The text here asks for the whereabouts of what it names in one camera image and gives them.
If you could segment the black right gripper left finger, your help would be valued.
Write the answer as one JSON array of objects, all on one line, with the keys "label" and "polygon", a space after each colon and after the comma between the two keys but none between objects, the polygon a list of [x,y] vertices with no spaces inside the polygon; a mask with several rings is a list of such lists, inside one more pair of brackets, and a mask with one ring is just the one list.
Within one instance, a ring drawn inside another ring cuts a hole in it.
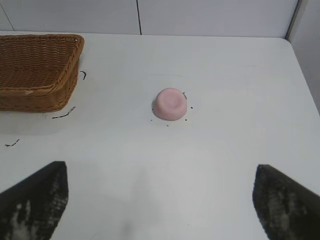
[{"label": "black right gripper left finger", "polygon": [[53,161],[0,194],[2,240],[51,239],[69,200],[64,161]]}]

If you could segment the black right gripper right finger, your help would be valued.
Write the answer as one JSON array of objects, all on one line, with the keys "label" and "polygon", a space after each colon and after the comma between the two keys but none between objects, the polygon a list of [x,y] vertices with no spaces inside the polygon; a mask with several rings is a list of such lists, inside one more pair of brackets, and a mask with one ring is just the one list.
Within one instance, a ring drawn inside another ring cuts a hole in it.
[{"label": "black right gripper right finger", "polygon": [[273,166],[257,166],[252,202],[268,239],[320,238],[320,196]]}]

